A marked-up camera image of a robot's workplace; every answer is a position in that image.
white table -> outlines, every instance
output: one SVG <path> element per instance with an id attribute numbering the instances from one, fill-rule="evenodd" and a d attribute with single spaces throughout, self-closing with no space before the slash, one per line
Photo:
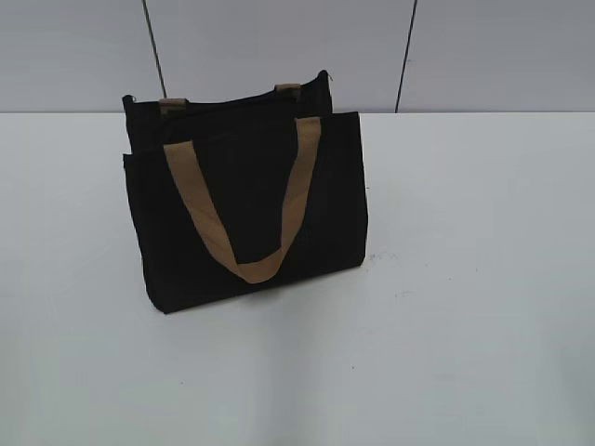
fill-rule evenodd
<path id="1" fill-rule="evenodd" d="M 595 444 L 595 114 L 363 115 L 364 265 L 170 316 L 124 125 L 0 115 L 0 444 Z"/>

black canvas bag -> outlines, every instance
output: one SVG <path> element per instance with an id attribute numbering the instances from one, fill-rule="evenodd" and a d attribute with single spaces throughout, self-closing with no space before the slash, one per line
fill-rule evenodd
<path id="1" fill-rule="evenodd" d="M 128 200 L 147 293 L 164 313 L 364 260 L 359 115 L 294 107 L 240 119 L 241 108 L 225 123 L 210 112 L 157 121 L 146 146 L 130 136 Z"/>

gray wall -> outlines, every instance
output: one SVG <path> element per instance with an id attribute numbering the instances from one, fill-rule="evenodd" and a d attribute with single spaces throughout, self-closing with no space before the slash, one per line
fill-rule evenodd
<path id="1" fill-rule="evenodd" d="M 413 0 L 148 0 L 170 97 L 326 68 L 339 110 L 391 112 Z M 141 0 L 2 0 L 0 112 L 159 98 Z M 595 111 L 593 0 L 419 0 L 401 111 Z"/>
<path id="2" fill-rule="evenodd" d="M 595 1 L 419 0 L 401 110 L 595 111 Z"/>
<path id="3" fill-rule="evenodd" d="M 391 111 L 411 0 L 148 0 L 168 96 L 216 101 L 326 68 L 339 109 Z M 140 0 L 2 0 L 0 111 L 159 98 Z"/>

bag handle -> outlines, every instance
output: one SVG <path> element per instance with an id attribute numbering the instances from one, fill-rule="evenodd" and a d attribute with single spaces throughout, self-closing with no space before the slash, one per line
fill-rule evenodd
<path id="1" fill-rule="evenodd" d="M 176 188 L 192 223 L 210 255 L 248 283 L 273 277 L 301 228 L 306 213 L 312 172 L 322 128 L 319 117 L 296 119 L 297 156 L 289 173 L 282 208 L 281 247 L 262 260 L 237 263 L 230 239 L 219 219 L 206 186 L 192 141 L 164 145 L 165 157 Z"/>
<path id="2" fill-rule="evenodd" d="M 301 84 L 277 84 L 275 86 L 275 93 L 285 90 L 290 90 L 296 102 L 299 102 L 301 98 Z"/>
<path id="3" fill-rule="evenodd" d="M 188 100 L 185 98 L 163 98 L 159 99 L 159 112 L 166 116 L 170 112 L 186 110 Z"/>

tan strap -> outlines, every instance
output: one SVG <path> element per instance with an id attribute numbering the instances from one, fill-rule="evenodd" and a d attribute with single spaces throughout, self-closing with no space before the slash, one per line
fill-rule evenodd
<path id="1" fill-rule="evenodd" d="M 211 199 L 192 141 L 164 146 L 165 157 L 194 227 L 210 255 L 248 283 L 274 276 L 298 234 L 306 212 L 312 171 L 321 135 L 320 118 L 296 119 L 297 156 L 289 173 L 283 201 L 281 248 L 258 262 L 237 263 L 227 231 Z"/>
<path id="2" fill-rule="evenodd" d="M 186 102 L 188 102 L 188 100 L 185 98 L 159 99 L 159 111 L 163 116 L 172 111 L 184 110 L 186 109 Z"/>
<path id="3" fill-rule="evenodd" d="M 291 90 L 291 94 L 296 100 L 299 100 L 301 97 L 301 84 L 277 84 L 275 86 L 275 91 L 277 93 L 284 90 Z"/>

